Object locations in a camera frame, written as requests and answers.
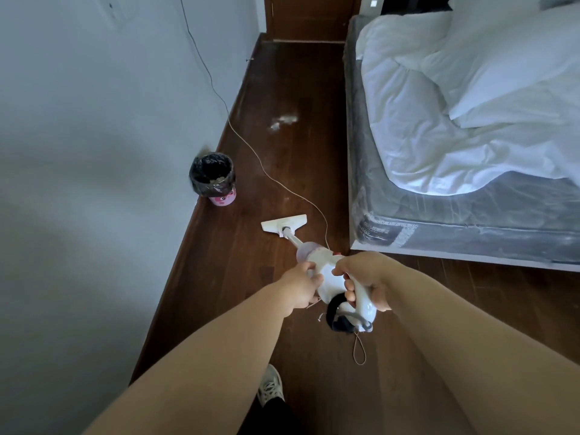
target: hand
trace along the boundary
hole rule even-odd
[[[318,298],[314,295],[316,289],[323,283],[324,276],[308,276],[308,270],[313,270],[315,263],[300,263],[293,269],[288,270],[282,277],[274,283],[277,290],[282,290],[286,294],[289,303],[288,314],[294,308],[306,308],[310,302],[316,302]]]
[[[386,311],[391,309],[386,299],[388,275],[400,271],[401,267],[403,267],[401,263],[378,252],[362,252],[338,261],[332,274],[344,275],[344,287],[347,290],[344,296],[349,302],[356,301],[354,283],[349,279],[350,275],[362,285],[370,287],[371,302],[377,310]]]

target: door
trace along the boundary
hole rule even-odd
[[[344,41],[361,0],[265,0],[272,39]]]

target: trash can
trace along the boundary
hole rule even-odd
[[[210,153],[193,160],[189,170],[193,190],[216,206],[227,206],[236,199],[236,171],[231,159]]]

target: floor plank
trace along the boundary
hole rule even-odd
[[[342,47],[265,43],[250,65],[232,123],[272,176],[315,202],[328,219],[333,250],[349,251],[346,122]],[[294,124],[272,124],[295,115]],[[166,288],[143,349],[140,375],[196,329],[255,293],[295,263],[295,250],[261,231],[260,222],[306,213],[305,241],[324,242],[319,212],[262,172],[227,129],[223,151],[234,160],[238,197],[200,202],[185,265]],[[580,291],[576,274],[426,257],[392,255],[446,284],[489,314],[580,362]],[[473,433],[446,385],[393,313],[380,314],[362,337],[367,360],[352,359],[353,336],[332,333],[322,304],[285,320],[272,355],[286,401],[307,433]]]

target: wall outlet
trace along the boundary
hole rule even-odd
[[[127,16],[119,0],[98,0],[98,4],[109,23],[109,26],[116,30],[121,30],[127,24]]]

